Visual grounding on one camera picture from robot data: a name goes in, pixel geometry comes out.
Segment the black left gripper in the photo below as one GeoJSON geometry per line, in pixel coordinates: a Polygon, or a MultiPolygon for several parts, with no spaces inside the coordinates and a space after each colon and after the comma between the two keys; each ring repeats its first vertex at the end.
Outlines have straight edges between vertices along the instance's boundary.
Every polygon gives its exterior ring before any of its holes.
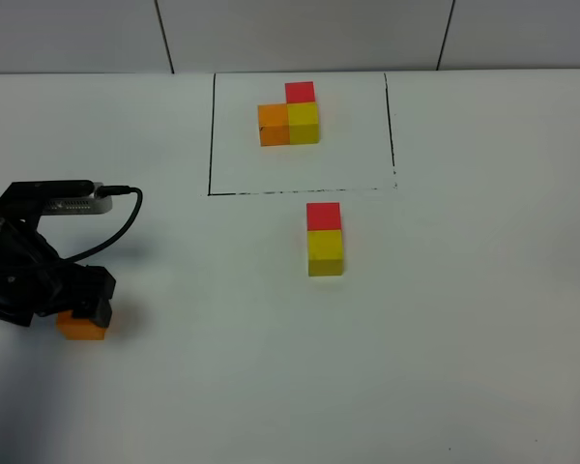
{"type": "MultiPolygon", "coordinates": [[[[57,251],[38,233],[41,216],[18,218],[0,209],[0,320],[28,327],[35,310],[61,289],[50,266],[60,262],[57,251]]],[[[102,266],[77,266],[72,311],[80,329],[105,331],[111,321],[116,280],[102,266]]]]}

